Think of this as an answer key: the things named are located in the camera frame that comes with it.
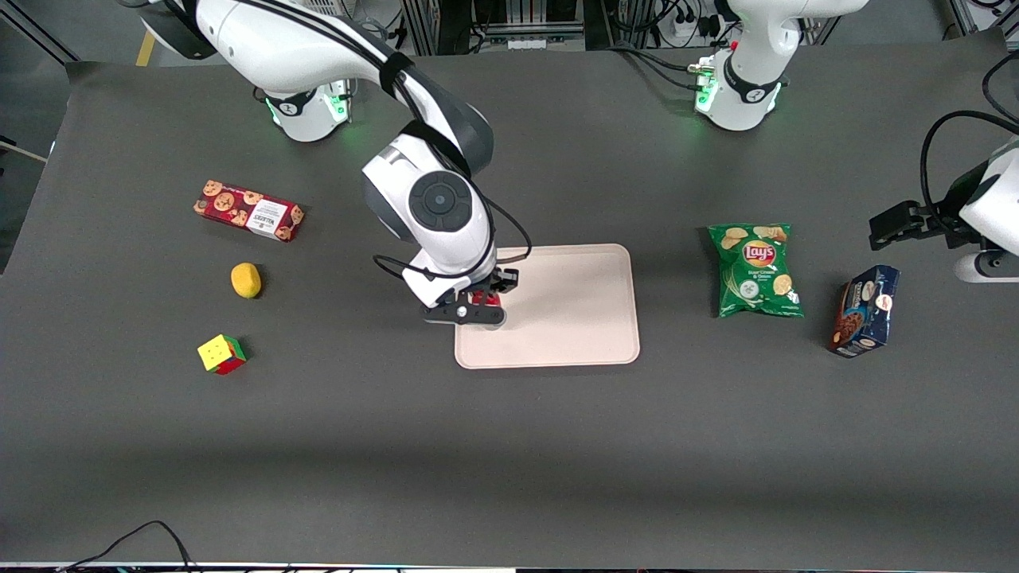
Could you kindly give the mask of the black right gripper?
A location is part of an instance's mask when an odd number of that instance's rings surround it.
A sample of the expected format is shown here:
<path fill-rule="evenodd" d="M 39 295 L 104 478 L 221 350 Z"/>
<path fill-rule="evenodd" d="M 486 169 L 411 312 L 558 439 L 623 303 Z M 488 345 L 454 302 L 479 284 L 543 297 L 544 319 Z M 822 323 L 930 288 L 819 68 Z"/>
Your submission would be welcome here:
<path fill-rule="evenodd" d="M 494 268 L 484 279 L 461 290 L 461 305 L 476 307 L 480 305 L 480 296 L 498 296 L 507 293 L 519 284 L 519 271 L 513 268 Z"/>

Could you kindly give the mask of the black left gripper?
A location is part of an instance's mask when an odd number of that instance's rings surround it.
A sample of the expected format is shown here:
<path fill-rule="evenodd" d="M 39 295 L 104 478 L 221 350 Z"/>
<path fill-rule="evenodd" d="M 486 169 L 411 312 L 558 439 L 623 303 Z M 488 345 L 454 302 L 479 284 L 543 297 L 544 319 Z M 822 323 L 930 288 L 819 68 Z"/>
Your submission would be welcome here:
<path fill-rule="evenodd" d="M 924 207 L 917 201 L 903 201 L 871 217 L 871 251 L 880 251 L 906 240 L 924 240 L 935 236 L 945 236 L 947 240 L 984 240 L 984 235 L 963 220 L 962 209 L 986 191 L 983 179 L 987 168 L 989 163 L 980 163 L 960 175 L 940 201 L 932 200 L 927 168 L 923 168 Z"/>

